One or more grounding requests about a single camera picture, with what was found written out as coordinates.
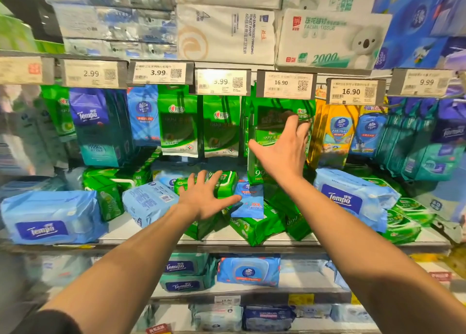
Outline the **black sleeve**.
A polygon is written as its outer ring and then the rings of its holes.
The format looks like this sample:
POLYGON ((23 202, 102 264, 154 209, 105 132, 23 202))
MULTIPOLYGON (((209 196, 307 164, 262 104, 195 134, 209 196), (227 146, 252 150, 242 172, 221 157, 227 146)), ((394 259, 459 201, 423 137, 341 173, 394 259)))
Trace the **black sleeve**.
POLYGON ((56 310, 43 310, 28 315, 10 334, 83 334, 76 321, 56 310))

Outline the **metal shelf board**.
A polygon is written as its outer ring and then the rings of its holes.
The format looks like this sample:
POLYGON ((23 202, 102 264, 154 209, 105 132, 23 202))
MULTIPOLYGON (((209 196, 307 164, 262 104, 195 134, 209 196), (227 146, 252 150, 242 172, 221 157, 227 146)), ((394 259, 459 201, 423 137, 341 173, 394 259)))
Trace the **metal shelf board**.
POLYGON ((277 287, 216 282, 211 288, 191 292, 168 292, 157 285, 151 300, 160 304, 214 304, 220 297, 240 297, 241 305, 287 305, 290 295, 313 295, 314 303, 350 303, 351 292, 334 282, 334 272, 281 273, 277 287))
MULTIPOLYGON (((123 214, 112 220, 108 233, 96 242, 83 244, 14 244, 6 229, 0 230, 0 251, 9 253, 104 253, 120 245, 130 247, 137 243, 148 243, 158 248, 167 238, 157 235, 156 231, 143 231, 132 218, 123 214)), ((177 243, 169 242, 174 252, 179 253, 222 253, 222 254, 325 254, 326 250, 314 235, 305 237, 302 241, 294 241, 288 234, 281 233, 267 239, 262 245, 252 247, 230 225, 220 222, 217 228, 202 241, 196 241, 187 235, 179 237, 177 243)), ((406 254, 434 253, 448 254, 451 243, 433 229, 422 229, 412 243, 399 245, 398 248, 406 254)))

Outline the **row of shelf price tags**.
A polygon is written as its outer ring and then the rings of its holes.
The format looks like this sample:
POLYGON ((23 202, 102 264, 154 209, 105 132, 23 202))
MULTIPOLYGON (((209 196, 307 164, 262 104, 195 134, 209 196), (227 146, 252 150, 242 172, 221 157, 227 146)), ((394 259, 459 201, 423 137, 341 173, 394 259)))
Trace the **row of shelf price tags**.
POLYGON ((198 95, 310 100, 318 84, 326 104, 380 106, 385 97, 464 99, 463 72, 395 68, 388 75, 357 76, 335 69, 253 69, 247 65, 178 60, 121 60, 71 54, 0 50, 0 84, 60 84, 69 88, 126 89, 145 84, 189 85, 198 95))

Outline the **dark blue wipes pack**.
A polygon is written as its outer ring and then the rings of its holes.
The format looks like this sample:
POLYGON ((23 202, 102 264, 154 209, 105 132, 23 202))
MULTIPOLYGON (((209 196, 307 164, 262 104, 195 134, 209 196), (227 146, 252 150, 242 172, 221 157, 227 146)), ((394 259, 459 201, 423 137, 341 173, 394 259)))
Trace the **dark blue wipes pack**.
POLYGON ((291 328, 295 318, 296 314, 287 306, 245 306, 242 326, 245 331, 284 332, 291 328))

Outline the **light blue wipes pack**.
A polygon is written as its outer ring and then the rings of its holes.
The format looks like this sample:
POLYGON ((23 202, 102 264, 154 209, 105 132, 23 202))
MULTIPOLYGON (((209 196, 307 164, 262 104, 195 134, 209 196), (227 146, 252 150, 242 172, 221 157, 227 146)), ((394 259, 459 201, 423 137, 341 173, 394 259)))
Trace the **light blue wipes pack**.
POLYGON ((171 190, 178 178, 188 178, 191 173, 201 171, 196 164, 187 162, 154 161, 150 167, 154 182, 160 182, 171 190))
POLYGON ((145 228, 163 217, 179 201, 179 196, 159 181, 128 189, 122 194, 125 211, 145 228))

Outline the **pile of green wipes packs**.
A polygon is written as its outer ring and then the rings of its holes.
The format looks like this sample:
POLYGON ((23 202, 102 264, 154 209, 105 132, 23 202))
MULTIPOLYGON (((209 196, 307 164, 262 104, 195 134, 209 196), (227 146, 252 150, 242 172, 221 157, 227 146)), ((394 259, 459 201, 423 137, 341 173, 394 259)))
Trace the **pile of green wipes packs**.
POLYGON ((95 190, 101 217, 109 222, 124 213, 123 192, 152 181, 150 167, 161 154, 161 148, 143 148, 122 167, 88 167, 83 172, 85 190, 95 190))

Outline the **yellow hanging wipes packet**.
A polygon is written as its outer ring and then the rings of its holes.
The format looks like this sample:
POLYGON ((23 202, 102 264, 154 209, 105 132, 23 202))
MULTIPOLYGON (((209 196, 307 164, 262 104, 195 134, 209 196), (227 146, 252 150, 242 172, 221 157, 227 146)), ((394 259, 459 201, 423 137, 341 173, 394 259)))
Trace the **yellow hanging wipes packet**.
POLYGON ((357 105, 329 105, 316 100, 308 164, 312 169, 343 169, 360 115, 357 105))

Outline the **row of teal purple packets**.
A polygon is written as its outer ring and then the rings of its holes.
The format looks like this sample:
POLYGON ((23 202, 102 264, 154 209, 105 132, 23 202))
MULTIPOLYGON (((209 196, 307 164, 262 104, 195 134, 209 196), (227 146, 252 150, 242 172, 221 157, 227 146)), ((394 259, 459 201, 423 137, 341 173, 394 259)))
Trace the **row of teal purple packets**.
POLYGON ((374 160, 406 181, 450 180, 466 148, 466 94, 388 97, 388 119, 374 160))

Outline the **white hanging packets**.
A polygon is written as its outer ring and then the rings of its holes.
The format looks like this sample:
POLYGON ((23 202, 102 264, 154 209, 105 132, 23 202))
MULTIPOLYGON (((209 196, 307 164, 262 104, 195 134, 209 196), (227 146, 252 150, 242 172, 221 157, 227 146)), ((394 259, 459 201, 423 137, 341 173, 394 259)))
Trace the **white hanging packets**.
POLYGON ((39 85, 0 84, 0 174, 48 176, 68 169, 68 155, 39 85))

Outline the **blue lidded wipes pack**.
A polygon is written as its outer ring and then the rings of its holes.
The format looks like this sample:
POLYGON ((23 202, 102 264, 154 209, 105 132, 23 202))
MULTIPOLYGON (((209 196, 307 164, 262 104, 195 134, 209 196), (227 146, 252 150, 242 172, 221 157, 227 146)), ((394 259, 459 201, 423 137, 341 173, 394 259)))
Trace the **blue lidded wipes pack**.
POLYGON ((218 262, 217 282, 277 287, 280 257, 223 257, 218 262))

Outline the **person's right hand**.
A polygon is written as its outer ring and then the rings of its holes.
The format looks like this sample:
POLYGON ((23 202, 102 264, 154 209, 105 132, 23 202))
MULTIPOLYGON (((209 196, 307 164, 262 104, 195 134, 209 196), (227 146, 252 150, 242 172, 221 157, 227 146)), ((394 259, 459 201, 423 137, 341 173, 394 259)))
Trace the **person's right hand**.
POLYGON ((297 114, 284 113, 286 123, 281 136, 272 145, 272 152, 266 161, 260 161, 265 171, 286 189, 302 180, 306 160, 306 146, 309 139, 309 121, 300 121, 297 114))

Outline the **blue penguin hanging wipes packet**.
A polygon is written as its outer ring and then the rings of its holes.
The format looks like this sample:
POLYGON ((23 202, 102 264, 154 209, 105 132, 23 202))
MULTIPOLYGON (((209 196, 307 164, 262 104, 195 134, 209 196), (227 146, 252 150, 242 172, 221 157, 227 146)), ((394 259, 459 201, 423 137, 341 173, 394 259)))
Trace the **blue penguin hanging wipes packet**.
POLYGON ((387 108, 361 106, 349 155, 371 159, 375 156, 387 122, 387 108))

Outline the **person's right forearm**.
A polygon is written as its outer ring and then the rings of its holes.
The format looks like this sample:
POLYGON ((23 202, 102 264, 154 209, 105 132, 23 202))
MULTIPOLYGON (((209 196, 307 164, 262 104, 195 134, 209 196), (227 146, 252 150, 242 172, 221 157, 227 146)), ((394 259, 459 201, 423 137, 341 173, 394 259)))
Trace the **person's right forearm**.
POLYGON ((466 334, 466 307, 399 248, 299 174, 276 181, 382 334, 466 334))

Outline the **lower metal shelf board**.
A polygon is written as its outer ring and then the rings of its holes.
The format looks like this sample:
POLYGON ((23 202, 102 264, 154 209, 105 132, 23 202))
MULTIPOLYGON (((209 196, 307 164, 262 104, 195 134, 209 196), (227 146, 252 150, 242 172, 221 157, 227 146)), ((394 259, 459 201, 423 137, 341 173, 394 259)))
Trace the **lower metal shelf board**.
POLYGON ((214 304, 220 297, 240 297, 241 305, 287 305, 290 295, 313 295, 314 303, 350 303, 351 292, 334 282, 334 272, 281 273, 277 287, 216 282, 211 288, 191 292, 168 292, 157 285, 151 300, 160 304, 214 304))

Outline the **person's left forearm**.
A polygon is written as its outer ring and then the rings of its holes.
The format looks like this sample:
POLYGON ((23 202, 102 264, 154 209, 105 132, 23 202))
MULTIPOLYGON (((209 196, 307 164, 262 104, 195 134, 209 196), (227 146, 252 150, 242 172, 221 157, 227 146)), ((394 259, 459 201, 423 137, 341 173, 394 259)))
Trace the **person's left forearm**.
POLYGON ((41 309, 72 317, 83 334, 129 334, 160 280, 173 252, 169 242, 194 222, 178 204, 143 231, 167 239, 155 248, 148 243, 120 245, 104 255, 83 275, 41 309))

